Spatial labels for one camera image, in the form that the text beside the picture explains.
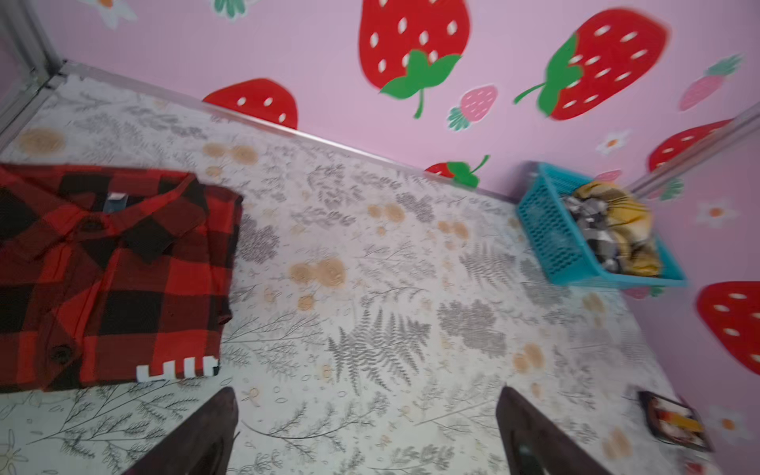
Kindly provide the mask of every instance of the shirt collar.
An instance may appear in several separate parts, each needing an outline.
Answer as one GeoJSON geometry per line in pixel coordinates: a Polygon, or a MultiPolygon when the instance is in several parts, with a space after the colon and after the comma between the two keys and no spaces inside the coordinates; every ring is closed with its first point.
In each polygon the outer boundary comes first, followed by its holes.
{"type": "MultiPolygon", "coordinates": [[[[104,236],[120,236],[126,247],[150,263],[176,239],[206,221],[208,205],[204,187],[192,173],[178,173],[163,170],[147,170],[155,179],[156,174],[165,173],[179,184],[169,191],[151,196],[140,203],[112,214],[90,212],[66,201],[44,188],[25,179],[26,173],[43,173],[65,176],[67,173],[93,172],[103,175],[128,176],[132,180],[146,177],[146,170],[113,169],[99,166],[0,166],[0,191],[13,196],[13,201],[21,202],[27,209],[26,219],[30,225],[6,244],[21,257],[32,260],[39,257],[52,245],[72,234],[79,223],[88,217],[104,219],[111,223],[104,236]]],[[[0,200],[0,214],[16,219],[17,209],[8,200],[0,200]]]]}

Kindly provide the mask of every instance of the shirt button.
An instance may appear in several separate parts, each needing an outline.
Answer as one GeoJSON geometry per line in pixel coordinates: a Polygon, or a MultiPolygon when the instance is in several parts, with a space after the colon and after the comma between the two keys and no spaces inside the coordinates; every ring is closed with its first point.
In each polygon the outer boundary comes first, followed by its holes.
{"type": "Polygon", "coordinates": [[[105,226],[103,225],[103,223],[101,223],[98,220],[89,219],[89,220],[85,220],[84,222],[82,222],[82,224],[79,227],[79,229],[81,229],[83,231],[88,231],[88,232],[102,231],[102,230],[105,229],[105,226]]]}
{"type": "Polygon", "coordinates": [[[50,359],[59,365],[64,365],[71,361],[73,355],[74,351],[69,345],[58,345],[50,350],[50,359]]]}

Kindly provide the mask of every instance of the pink wall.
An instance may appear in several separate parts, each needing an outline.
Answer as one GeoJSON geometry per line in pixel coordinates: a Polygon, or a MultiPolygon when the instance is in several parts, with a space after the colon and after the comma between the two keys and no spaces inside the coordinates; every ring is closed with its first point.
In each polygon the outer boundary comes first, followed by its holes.
{"type": "Polygon", "coordinates": [[[649,201],[656,227],[689,276],[690,286],[666,290],[654,299],[629,299],[676,391],[708,425],[723,418],[735,422],[733,431],[710,428],[718,462],[731,475],[758,473],[760,467],[760,374],[726,351],[697,313],[695,299],[712,283],[760,284],[759,157],[760,133],[755,133],[683,176],[684,192],[676,200],[649,201]],[[700,219],[705,205],[721,207],[725,218],[700,219]]]}
{"type": "Polygon", "coordinates": [[[18,62],[11,54],[11,48],[5,43],[5,39],[0,37],[0,107],[18,92],[20,85],[18,62]]]}
{"type": "Polygon", "coordinates": [[[426,90],[419,120],[412,117],[415,98],[380,94],[363,75],[358,0],[248,0],[247,15],[234,21],[217,15],[211,0],[116,0],[134,15],[123,14],[114,30],[97,5],[87,3],[97,0],[34,2],[68,59],[197,98],[241,81],[270,78],[296,98],[300,130],[419,168],[459,160],[476,165],[490,154],[479,172],[480,186],[505,194],[518,179],[515,167],[525,160],[591,175],[622,169],[620,181],[632,182],[665,138],[733,117],[760,100],[756,0],[629,0],[623,5],[670,27],[660,61],[624,91],[565,121],[537,109],[537,92],[518,105],[512,99],[544,81],[554,52],[588,18],[619,7],[617,2],[469,0],[467,48],[443,84],[426,90]],[[734,54],[742,54],[743,63],[725,85],[679,112],[684,90],[709,66],[734,54]],[[486,84],[499,91],[486,118],[464,131],[449,130],[449,110],[467,91],[486,84]],[[608,133],[621,131],[630,132],[626,146],[609,155],[597,152],[608,133]]]}

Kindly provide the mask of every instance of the yellow cloth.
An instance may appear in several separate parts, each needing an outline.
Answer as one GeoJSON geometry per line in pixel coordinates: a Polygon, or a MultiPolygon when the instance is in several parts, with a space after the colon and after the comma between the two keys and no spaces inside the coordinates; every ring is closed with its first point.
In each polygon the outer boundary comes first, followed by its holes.
{"type": "Polygon", "coordinates": [[[617,241],[624,274],[660,275],[662,262],[652,236],[652,214],[646,206],[613,183],[591,182],[576,189],[573,196],[607,203],[606,221],[617,241]]]}

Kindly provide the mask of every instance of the strawberry decal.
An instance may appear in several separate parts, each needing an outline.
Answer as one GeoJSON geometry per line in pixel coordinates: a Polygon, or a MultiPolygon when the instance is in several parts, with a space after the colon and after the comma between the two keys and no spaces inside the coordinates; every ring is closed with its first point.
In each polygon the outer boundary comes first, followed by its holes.
{"type": "Polygon", "coordinates": [[[460,131],[470,127],[472,122],[483,120],[491,110],[499,92],[496,86],[478,87],[462,96],[459,107],[453,108],[448,114],[448,127],[460,131]]]}
{"type": "Polygon", "coordinates": [[[620,178],[622,170],[610,170],[609,172],[600,173],[594,177],[595,182],[614,183],[615,180],[620,178]]]}
{"type": "Polygon", "coordinates": [[[665,26],[626,8],[601,11],[570,36],[549,61],[538,108],[555,120],[593,109],[646,74],[667,43],[665,26]]]}
{"type": "MultiPolygon", "coordinates": [[[[654,152],[651,153],[649,160],[647,161],[647,168],[650,172],[655,171],[664,163],[676,158],[679,154],[682,154],[691,146],[719,128],[724,127],[729,122],[731,122],[731,119],[721,120],[707,125],[700,125],[699,127],[690,128],[689,130],[671,136],[654,149],[654,152]]],[[[649,194],[647,198],[651,200],[659,198],[660,201],[669,201],[678,198],[682,193],[683,181],[680,178],[674,178],[662,188],[649,194]]]]}
{"type": "Polygon", "coordinates": [[[665,291],[665,287],[654,285],[652,287],[634,287],[632,289],[625,289],[622,292],[636,300],[643,300],[647,297],[659,297],[665,291]]]}
{"type": "Polygon", "coordinates": [[[444,176],[445,178],[454,179],[456,183],[460,183],[464,186],[470,186],[471,188],[477,188],[480,183],[480,178],[475,176],[475,172],[485,165],[490,155],[486,155],[483,161],[480,162],[474,170],[470,171],[470,164],[467,162],[447,162],[436,163],[433,166],[428,167],[425,171],[435,173],[436,175],[444,176]]]}
{"type": "Polygon", "coordinates": [[[697,312],[731,355],[760,375],[760,282],[720,282],[697,297],[697,312]]]}
{"type": "Polygon", "coordinates": [[[684,111],[691,109],[703,100],[707,99],[713,92],[720,89],[720,86],[726,82],[726,79],[736,72],[742,62],[740,55],[733,55],[729,58],[721,59],[719,62],[710,66],[705,75],[694,81],[691,86],[683,93],[678,110],[684,111]]]}
{"type": "Polygon", "coordinates": [[[396,99],[419,95],[446,80],[470,39],[464,0],[364,0],[359,59],[367,80],[396,99]]]}
{"type": "Polygon", "coordinates": [[[654,149],[654,152],[649,156],[647,168],[650,172],[655,171],[659,166],[662,166],[663,163],[671,161],[673,158],[689,149],[692,145],[719,128],[724,127],[729,122],[731,122],[731,119],[721,120],[707,125],[700,125],[699,127],[690,128],[689,130],[679,132],[672,137],[669,137],[665,142],[658,145],[657,148],[654,149]]]}
{"type": "Polygon", "coordinates": [[[298,128],[296,100],[287,89],[271,79],[251,79],[233,84],[209,94],[203,101],[285,127],[298,128]]]}

